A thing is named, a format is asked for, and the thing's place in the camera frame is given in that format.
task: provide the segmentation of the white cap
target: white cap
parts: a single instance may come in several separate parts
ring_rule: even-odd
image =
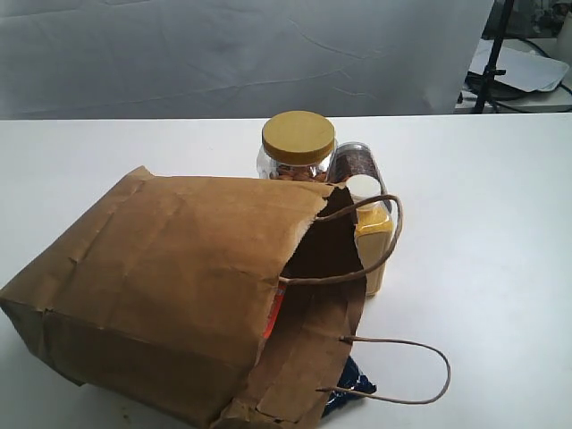
[[[382,194],[382,185],[380,182],[367,174],[351,176],[346,181],[346,186],[354,203]]]

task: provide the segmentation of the plastic jar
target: plastic jar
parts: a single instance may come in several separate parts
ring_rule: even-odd
[[[322,115],[277,114],[262,129],[258,175],[283,181],[325,181],[335,147],[333,125]]]

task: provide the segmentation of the bottle cap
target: bottle cap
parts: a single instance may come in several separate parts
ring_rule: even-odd
[[[321,114],[290,111],[277,114],[262,129],[266,153],[282,164],[310,165],[334,149],[334,130]]]
[[[354,203],[382,194],[382,185],[379,181],[366,174],[356,174],[346,181],[351,198]]]

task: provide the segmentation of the yellow lid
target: yellow lid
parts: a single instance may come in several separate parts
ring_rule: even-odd
[[[262,145],[279,163],[317,164],[333,151],[333,125],[321,114],[284,112],[265,124]]]

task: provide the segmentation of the brown paper bag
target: brown paper bag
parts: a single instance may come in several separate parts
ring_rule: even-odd
[[[131,172],[0,291],[29,351],[68,379],[194,425],[313,427],[355,334],[365,279],[330,185]]]

